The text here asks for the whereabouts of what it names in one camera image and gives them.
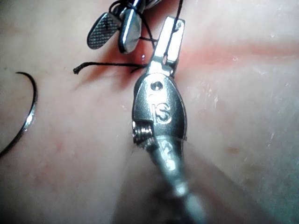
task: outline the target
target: silver forceps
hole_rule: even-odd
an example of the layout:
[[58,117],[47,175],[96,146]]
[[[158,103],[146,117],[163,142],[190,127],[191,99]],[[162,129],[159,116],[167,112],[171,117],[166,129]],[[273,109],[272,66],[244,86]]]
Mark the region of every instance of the silver forceps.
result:
[[142,13],[160,1],[116,1],[111,5],[109,12],[101,15],[92,26],[87,36],[87,45],[91,49],[99,49],[119,30],[119,51],[124,54],[132,52],[141,36]]
[[[134,87],[133,141],[146,150],[175,198],[181,198],[182,223],[204,223],[205,216],[190,192],[183,172],[183,143],[186,140],[185,106],[174,82],[185,21],[168,16],[146,72]],[[165,51],[171,42],[168,56]]]

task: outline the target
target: small hole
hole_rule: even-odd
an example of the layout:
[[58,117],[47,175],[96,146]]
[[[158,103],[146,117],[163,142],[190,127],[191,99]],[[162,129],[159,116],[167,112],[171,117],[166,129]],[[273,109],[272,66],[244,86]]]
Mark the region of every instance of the small hole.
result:
[[154,90],[154,91],[159,91],[161,89],[163,89],[163,84],[159,81],[157,82],[154,82],[150,85],[151,89]]

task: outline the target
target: serrated forceps tip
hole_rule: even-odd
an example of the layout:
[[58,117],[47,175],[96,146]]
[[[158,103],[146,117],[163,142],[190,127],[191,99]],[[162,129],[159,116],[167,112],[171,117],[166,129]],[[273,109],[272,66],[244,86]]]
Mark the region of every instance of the serrated forceps tip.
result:
[[118,30],[119,25],[110,13],[103,13],[94,23],[87,35],[90,49],[101,48]]

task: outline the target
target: skin surface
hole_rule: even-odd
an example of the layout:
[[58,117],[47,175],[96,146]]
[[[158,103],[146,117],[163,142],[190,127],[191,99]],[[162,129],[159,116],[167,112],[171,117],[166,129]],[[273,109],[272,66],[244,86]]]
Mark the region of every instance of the skin surface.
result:
[[[1,74],[27,72],[39,90],[33,125],[0,159],[5,222],[114,219],[123,170],[133,160],[131,106],[142,72],[89,67],[76,76],[72,69],[85,61],[142,63],[152,48],[139,42],[121,55],[117,35],[99,50],[87,47],[90,27],[111,3],[0,2]],[[177,3],[163,0],[145,12],[154,37]],[[299,2],[186,0],[180,17],[186,27],[176,83],[188,142],[280,222],[299,223]],[[16,117],[0,132],[13,132]]]

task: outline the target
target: skin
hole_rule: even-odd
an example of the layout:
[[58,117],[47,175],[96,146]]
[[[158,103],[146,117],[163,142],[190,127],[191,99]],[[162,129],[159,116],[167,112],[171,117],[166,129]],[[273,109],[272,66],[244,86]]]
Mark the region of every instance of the skin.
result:
[[[166,15],[175,15],[177,1],[169,2],[145,12],[154,37]],[[4,222],[110,223],[121,217],[119,201],[130,192],[122,183],[133,177],[137,184],[130,189],[138,190],[146,172],[125,170],[139,158],[131,106],[142,71],[89,67],[78,76],[72,73],[85,61],[142,63],[142,55],[149,60],[150,43],[139,42],[133,53],[121,55],[117,35],[99,50],[88,49],[86,35],[111,3],[1,1],[2,77],[28,72],[39,90],[33,125],[0,159]],[[206,187],[202,197],[215,196],[214,206],[223,201],[228,216],[235,212],[240,218],[235,223],[245,222],[246,211],[252,223],[261,213],[286,224],[299,222],[298,15],[295,0],[188,0],[183,5],[186,28],[176,83],[188,115],[185,151],[194,155],[186,163],[193,185]],[[28,108],[20,93],[30,96],[30,85],[17,88],[8,80],[1,78],[5,90]],[[11,124],[2,125],[1,133],[15,132],[24,115],[11,104],[1,109],[1,120]],[[201,170],[205,163],[214,175]],[[140,192],[135,199],[142,197]]]

